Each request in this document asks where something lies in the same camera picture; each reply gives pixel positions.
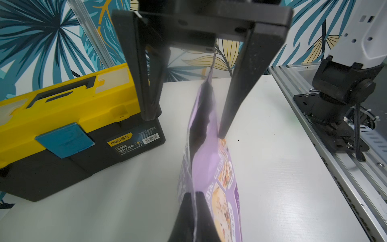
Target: snack bag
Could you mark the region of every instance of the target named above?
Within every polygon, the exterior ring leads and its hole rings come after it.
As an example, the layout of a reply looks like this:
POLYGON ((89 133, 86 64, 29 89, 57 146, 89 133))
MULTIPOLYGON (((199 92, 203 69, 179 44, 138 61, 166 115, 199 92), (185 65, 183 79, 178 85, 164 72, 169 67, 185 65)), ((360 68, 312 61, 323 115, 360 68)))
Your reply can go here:
POLYGON ((239 195, 225 139, 218 138, 212 69, 191 113, 169 241, 242 241, 239 195))

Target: toolbox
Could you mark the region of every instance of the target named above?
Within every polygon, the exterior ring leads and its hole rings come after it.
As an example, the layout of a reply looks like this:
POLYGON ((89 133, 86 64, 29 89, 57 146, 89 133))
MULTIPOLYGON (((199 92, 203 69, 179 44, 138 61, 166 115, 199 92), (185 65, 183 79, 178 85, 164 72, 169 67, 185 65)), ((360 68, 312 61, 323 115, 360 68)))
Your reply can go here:
POLYGON ((38 201, 163 144, 140 106, 127 64, 1 101, 0 191, 38 201))

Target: wall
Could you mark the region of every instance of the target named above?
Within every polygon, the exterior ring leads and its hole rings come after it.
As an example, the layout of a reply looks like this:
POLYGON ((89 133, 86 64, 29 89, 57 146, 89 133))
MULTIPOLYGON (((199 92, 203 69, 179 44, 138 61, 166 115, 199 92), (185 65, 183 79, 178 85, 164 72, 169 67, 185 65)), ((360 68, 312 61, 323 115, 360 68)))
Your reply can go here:
MULTIPOLYGON (((284 0, 294 9, 288 39, 271 65, 317 62, 336 44, 356 0, 284 0)), ((137 0, 87 0, 85 6, 116 64, 125 62, 110 14, 137 0)), ((66 0, 0 2, 0 100, 103 69, 66 0)), ((231 77, 242 43, 218 40, 214 77, 231 77)), ((171 48, 167 82, 201 79, 211 55, 171 48)))

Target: white table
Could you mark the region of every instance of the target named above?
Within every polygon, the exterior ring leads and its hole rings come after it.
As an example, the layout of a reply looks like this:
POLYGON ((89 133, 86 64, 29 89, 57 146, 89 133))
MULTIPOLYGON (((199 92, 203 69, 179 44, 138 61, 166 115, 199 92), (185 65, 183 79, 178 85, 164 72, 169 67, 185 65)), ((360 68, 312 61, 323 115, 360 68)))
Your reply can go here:
MULTIPOLYGON (((0 221, 0 241, 167 241, 191 108, 202 81, 165 83, 164 145, 0 221)), ((219 119, 229 79, 214 79, 219 119)), ((249 241, 368 241, 272 76, 262 76, 227 134, 249 241)))

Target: screw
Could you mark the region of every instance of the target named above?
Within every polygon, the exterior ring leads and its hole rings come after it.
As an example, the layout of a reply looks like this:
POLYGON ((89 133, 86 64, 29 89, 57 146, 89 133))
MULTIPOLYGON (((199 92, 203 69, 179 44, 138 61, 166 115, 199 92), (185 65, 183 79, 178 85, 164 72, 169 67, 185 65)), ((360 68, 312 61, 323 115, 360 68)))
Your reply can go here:
POLYGON ((353 149, 353 144, 351 144, 351 143, 349 143, 349 142, 347 142, 347 144, 345 145, 347 148, 349 148, 349 149, 353 149))

